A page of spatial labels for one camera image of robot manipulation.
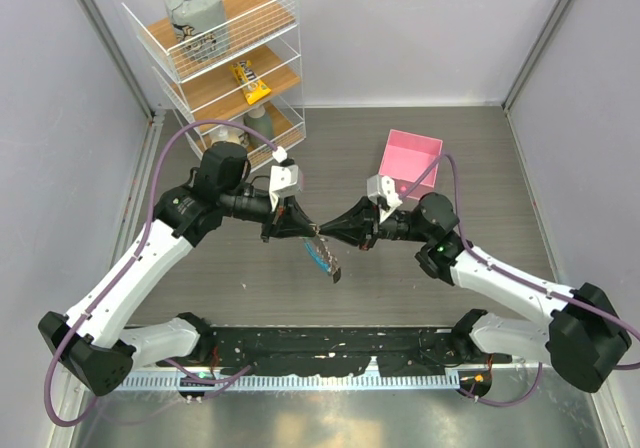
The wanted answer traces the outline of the blue key holder handle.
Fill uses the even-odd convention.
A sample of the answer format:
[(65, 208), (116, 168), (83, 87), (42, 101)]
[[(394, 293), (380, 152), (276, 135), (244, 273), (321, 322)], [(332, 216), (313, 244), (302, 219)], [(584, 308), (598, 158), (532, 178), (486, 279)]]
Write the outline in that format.
[(309, 238), (303, 239), (304, 247), (314, 262), (320, 267), (323, 272), (329, 273), (331, 269), (330, 262), (326, 256), (321, 253), (321, 250)]

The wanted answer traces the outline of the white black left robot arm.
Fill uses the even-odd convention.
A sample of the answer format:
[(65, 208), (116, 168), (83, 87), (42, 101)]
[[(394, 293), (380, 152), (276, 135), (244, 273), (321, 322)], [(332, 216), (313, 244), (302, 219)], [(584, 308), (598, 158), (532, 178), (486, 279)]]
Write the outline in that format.
[(243, 147), (219, 142), (207, 149), (188, 181), (159, 198), (150, 224), (101, 282), (66, 313), (44, 315), (38, 329), (49, 349), (94, 395), (109, 394), (144, 365), (211, 360), (213, 330), (190, 312), (142, 329), (127, 323), (161, 278), (224, 218), (259, 224), (263, 241), (316, 235), (295, 199), (301, 170), (282, 149), (275, 157), (269, 186), (260, 190), (246, 180), (250, 163)]

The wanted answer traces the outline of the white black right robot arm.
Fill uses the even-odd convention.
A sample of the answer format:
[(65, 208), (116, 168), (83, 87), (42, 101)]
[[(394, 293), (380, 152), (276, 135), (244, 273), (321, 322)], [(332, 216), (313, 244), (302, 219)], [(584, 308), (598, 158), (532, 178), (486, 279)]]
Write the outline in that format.
[(509, 320), (485, 310), (467, 313), (452, 338), (459, 359), (511, 355), (548, 364), (573, 387), (597, 392), (632, 344), (605, 292), (591, 283), (571, 288), (517, 270), (459, 235), (458, 224), (451, 201), (429, 193), (412, 210), (386, 211), (363, 197), (320, 232), (361, 250), (379, 240), (421, 243), (415, 258), (429, 277), (519, 315)]

